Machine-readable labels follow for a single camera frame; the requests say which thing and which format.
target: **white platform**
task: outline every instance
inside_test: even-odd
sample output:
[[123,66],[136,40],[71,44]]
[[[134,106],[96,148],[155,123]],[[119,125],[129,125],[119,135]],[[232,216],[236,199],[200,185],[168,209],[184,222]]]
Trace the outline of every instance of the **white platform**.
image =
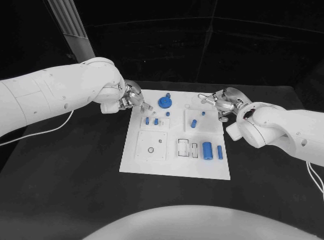
[[[121,172],[231,180],[223,126],[216,108],[202,104],[199,92],[142,90],[142,93],[157,113],[147,111],[141,114],[141,109],[134,108]],[[163,109],[158,100],[167,93],[171,94],[173,106]],[[197,120],[196,128],[191,128],[193,119]],[[178,156],[178,139],[189,140],[190,156]],[[203,159],[203,142],[212,142],[213,160]],[[193,157],[193,144],[199,147],[197,158]],[[222,146],[223,159],[219,159],[217,145]]]

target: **circular hole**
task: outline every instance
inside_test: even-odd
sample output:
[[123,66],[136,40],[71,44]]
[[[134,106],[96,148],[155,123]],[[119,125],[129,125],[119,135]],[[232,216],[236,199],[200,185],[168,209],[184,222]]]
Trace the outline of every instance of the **circular hole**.
[[301,141],[301,146],[306,146],[307,143],[309,143],[309,141],[304,139],[304,140]]

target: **cable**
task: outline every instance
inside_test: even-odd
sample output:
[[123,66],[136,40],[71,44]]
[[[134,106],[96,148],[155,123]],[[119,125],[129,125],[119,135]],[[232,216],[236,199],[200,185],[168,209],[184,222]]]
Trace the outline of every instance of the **cable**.
[[45,133],[50,133],[50,132],[58,130],[58,129],[67,124],[67,122],[68,122],[68,120],[70,120],[70,117],[68,117],[67,121],[64,122],[64,124],[63,124],[58,128],[55,128],[55,129],[53,129],[53,130],[48,130],[48,131],[42,131],[42,132],[34,133],[34,134],[29,134],[29,135],[26,135],[26,136],[22,136],[22,137],[16,138],[15,140],[5,142],[3,144],[0,144],[0,146],[12,143],[13,141],[18,141],[18,140],[26,138],[26,137],[31,137],[31,136],[35,136],[35,135],[39,135],[39,134],[45,134]]
[[[312,176],[312,178],[313,178],[313,180],[314,180],[314,182],[316,182],[316,185],[317,185],[320,191],[323,192],[323,201],[324,201],[324,183],[323,183],[323,179],[322,179],[322,177],[319,176],[317,172],[314,171],[310,162],[307,162],[307,168],[309,168],[309,174],[310,174],[310,176]],[[316,174],[316,176],[317,176],[317,178],[319,178],[319,180],[320,180],[320,182],[322,182],[323,187],[320,187],[320,185],[319,185],[319,183],[317,183],[317,181],[316,181],[316,178],[314,178],[314,176],[313,176],[313,174],[312,174],[310,169],[312,169],[313,173]]]

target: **black table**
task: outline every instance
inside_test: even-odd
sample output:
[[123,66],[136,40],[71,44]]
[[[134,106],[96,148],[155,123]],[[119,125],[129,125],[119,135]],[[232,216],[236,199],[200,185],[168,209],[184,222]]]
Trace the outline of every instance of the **black table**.
[[[235,87],[255,102],[303,109],[290,86],[138,83],[204,93]],[[25,134],[58,127],[67,117],[32,124]],[[93,102],[58,131],[19,141],[0,173],[0,239],[81,239],[129,214],[173,205],[239,209],[324,238],[323,197],[303,160],[225,133],[231,181],[119,172],[129,118],[131,110],[103,115]],[[233,121],[231,115],[225,128]],[[314,168],[324,179],[324,167]]]

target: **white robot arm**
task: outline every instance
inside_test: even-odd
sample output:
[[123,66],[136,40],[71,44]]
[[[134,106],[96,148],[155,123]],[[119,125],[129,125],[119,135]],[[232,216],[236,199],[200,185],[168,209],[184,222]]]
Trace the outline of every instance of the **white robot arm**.
[[96,57],[81,64],[57,66],[0,80],[0,136],[92,101],[100,103],[105,114],[134,106],[142,111],[152,110],[139,85],[123,80],[106,58]]
[[286,110],[270,103],[251,102],[232,87],[199,97],[203,103],[216,106],[222,122],[228,122],[228,114],[238,115],[236,123],[226,128],[235,141],[244,137],[257,148],[275,145],[293,157],[324,166],[323,112]]

